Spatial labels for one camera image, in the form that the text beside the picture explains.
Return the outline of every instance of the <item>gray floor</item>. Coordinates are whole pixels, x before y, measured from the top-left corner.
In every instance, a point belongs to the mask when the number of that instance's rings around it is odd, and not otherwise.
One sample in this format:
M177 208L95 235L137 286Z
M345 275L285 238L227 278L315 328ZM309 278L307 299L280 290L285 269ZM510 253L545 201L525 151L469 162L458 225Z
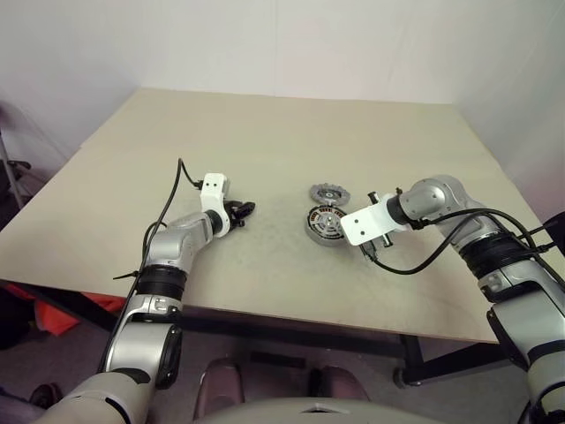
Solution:
M104 331L82 324L61 337L30 340L0 352L0 385L22 397L28 397L42 382L58 382L67 392L95 371L106 337ZM427 357L457 347L459 345L453 342L423 341ZM304 393L307 371L249 363L246 360L249 351L306 358L312 367L347 368L365 385L373 402L445 422L516 422L527 396L524 373L514 367L400 390L390 379L396 360L293 344L185 333L180 375L171 389L155 396L152 422L190 422L201 373L210 360L224 356L234 357L242 364L248 400Z

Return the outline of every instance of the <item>gear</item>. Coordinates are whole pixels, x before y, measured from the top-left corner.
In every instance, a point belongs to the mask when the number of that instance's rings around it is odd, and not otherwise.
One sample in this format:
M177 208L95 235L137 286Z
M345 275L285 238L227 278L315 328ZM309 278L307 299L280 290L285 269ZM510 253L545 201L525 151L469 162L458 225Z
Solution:
M306 233L319 245L337 246L344 242L339 220L345 212L333 206L316 206L308 213L305 223Z
M310 197L322 205L343 206L351 196L340 185L316 184L310 188Z

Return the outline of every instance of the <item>beige tabletop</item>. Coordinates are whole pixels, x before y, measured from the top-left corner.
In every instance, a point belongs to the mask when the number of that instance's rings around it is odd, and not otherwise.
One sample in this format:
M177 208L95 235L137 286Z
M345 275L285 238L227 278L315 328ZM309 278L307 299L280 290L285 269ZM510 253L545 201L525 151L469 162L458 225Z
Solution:
M520 193L447 105L322 101L141 89L0 233L0 277L124 296L141 240L182 157L195 178L222 172L230 198L256 201L243 229L200 252L185 304L431 337L494 341L489 308L448 249L425 271L398 276L352 246L305 234L312 184L345 187L343 209L447 173L492 208L539 225ZM200 210L183 181L165 220ZM434 228L395 234L381 260L411 268L442 241ZM557 252L547 256L563 269Z

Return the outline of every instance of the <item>black cable tie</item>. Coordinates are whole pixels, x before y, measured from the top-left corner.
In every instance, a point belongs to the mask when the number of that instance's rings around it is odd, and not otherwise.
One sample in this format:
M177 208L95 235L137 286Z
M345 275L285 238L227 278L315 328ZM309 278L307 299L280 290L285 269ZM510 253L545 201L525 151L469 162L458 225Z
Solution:
M135 276L139 275L139 271L132 271L129 274L123 274L122 276L115 276L112 280L121 280L122 278L127 278L128 276Z
M413 230L422 230L424 227L430 224L430 221L425 218L420 218L418 220L409 221L408 223Z
M538 233L538 232L540 232L540 231L543 231L543 230L546 230L546 231L547 231L548 229L550 229L551 227L553 227L553 226L556 225L557 223L558 223L558 220L549 221L549 222L544 223L543 225L541 225L541 226L539 226L539 227L537 227L537 228L534 228L533 230L529 230L528 232L529 232L530 235L532 236L532 235L534 235L534 234L536 234L536 233ZM519 239L523 239L523 238L525 238L525 235L518 236L518 238L519 238Z
M552 243L547 243L546 245L541 245L538 246L537 252L539 254L545 254L547 252L549 252L549 249L551 249L552 247L556 247L557 243L552 242Z
M365 258L370 261L377 260L377 249L372 240L362 243L359 247L361 248L361 252L363 252Z

